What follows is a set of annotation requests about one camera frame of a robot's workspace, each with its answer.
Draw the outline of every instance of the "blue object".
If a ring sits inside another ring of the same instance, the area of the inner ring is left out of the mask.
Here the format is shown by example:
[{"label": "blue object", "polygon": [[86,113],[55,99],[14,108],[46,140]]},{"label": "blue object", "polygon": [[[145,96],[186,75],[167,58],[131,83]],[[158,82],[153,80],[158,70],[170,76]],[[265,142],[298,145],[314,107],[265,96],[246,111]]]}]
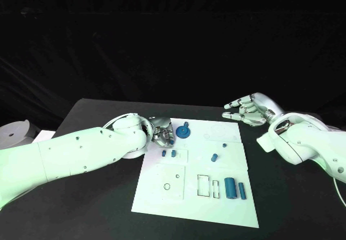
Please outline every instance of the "blue object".
[{"label": "blue object", "polygon": [[176,133],[176,136],[181,139],[186,139],[190,136],[191,132],[190,132],[190,129],[189,129],[189,123],[187,122],[183,123],[183,126],[177,127],[174,133]]},{"label": "blue object", "polygon": [[225,196],[228,199],[236,199],[236,182],[232,177],[225,178]]},{"label": "blue object", "polygon": [[215,161],[216,161],[216,158],[217,158],[217,154],[215,153],[215,154],[212,155],[210,161],[215,162]]},{"label": "blue object", "polygon": [[239,182],[239,197],[242,200],[246,199],[246,195],[245,195],[245,190],[243,190],[243,183]]}]

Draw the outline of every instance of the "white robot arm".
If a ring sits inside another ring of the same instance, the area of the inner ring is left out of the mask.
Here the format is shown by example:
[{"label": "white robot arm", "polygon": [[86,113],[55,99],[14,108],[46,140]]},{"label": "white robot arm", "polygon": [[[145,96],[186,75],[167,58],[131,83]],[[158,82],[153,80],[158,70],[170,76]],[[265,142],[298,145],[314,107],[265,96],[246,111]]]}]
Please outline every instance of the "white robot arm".
[{"label": "white robot arm", "polygon": [[104,127],[93,127],[47,141],[0,150],[0,209],[36,186],[137,158],[155,143],[171,147],[167,117],[142,118],[128,113]]},{"label": "white robot arm", "polygon": [[327,174],[346,183],[346,132],[324,125],[313,116],[285,113],[259,92],[232,101],[223,107],[239,106],[239,113],[222,116],[252,127],[269,123],[268,132],[256,139],[265,152],[277,150],[291,164],[315,161]]}]

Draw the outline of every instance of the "cable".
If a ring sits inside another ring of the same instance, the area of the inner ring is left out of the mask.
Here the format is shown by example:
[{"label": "cable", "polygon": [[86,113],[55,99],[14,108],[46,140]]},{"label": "cable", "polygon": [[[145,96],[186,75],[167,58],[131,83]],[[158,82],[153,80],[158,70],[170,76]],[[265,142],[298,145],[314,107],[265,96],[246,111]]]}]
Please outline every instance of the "cable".
[{"label": "cable", "polygon": [[340,201],[341,201],[341,203],[343,203],[343,205],[344,205],[344,207],[346,207],[346,203],[344,203],[343,197],[341,197],[340,192],[339,192],[337,181],[336,181],[336,178],[334,178],[334,177],[333,177],[333,184],[334,184],[334,188],[336,188],[337,195],[339,195],[339,197],[340,197]]}]

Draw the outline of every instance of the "table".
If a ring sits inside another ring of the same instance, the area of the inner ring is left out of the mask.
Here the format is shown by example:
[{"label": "table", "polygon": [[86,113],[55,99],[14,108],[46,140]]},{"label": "table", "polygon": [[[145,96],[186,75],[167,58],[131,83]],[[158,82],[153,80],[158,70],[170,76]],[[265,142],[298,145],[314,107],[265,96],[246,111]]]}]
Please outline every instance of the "table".
[{"label": "table", "polygon": [[[222,107],[80,99],[53,137],[101,127],[127,113],[228,121],[222,112]],[[333,179],[311,160],[292,165],[275,151],[264,152],[256,137],[266,129],[239,123],[258,229],[131,212],[141,156],[43,184],[11,202],[0,211],[0,239],[339,239],[346,211]],[[337,183],[346,198],[346,184]]]}]

